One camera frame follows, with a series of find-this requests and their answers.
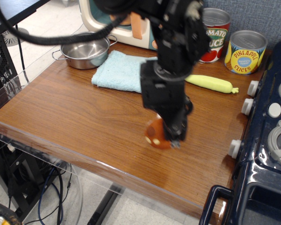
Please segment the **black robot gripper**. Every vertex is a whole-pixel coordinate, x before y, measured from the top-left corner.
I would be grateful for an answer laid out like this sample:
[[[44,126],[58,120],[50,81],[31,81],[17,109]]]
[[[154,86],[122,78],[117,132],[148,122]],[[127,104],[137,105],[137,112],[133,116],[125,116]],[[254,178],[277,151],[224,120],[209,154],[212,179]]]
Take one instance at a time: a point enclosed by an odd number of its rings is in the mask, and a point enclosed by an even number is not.
[[[148,60],[140,66],[143,106],[161,116],[165,140],[170,142],[171,148],[180,148],[186,138],[192,102],[185,94],[184,81],[165,80],[156,69],[156,60]]]

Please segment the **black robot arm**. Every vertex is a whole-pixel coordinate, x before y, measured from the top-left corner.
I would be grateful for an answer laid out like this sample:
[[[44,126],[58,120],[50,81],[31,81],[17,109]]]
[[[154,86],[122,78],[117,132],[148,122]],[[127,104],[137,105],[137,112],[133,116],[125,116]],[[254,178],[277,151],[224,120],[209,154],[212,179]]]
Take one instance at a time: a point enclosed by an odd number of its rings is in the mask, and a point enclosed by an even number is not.
[[[157,59],[140,65],[143,105],[158,114],[145,132],[146,140],[160,149],[178,148],[185,139],[192,103],[185,94],[185,78],[209,50],[200,0],[97,0],[97,7],[114,20],[93,34],[37,37],[16,30],[0,8],[0,22],[16,37],[36,45],[70,45],[106,37],[128,15],[136,13],[150,21],[157,43]]]

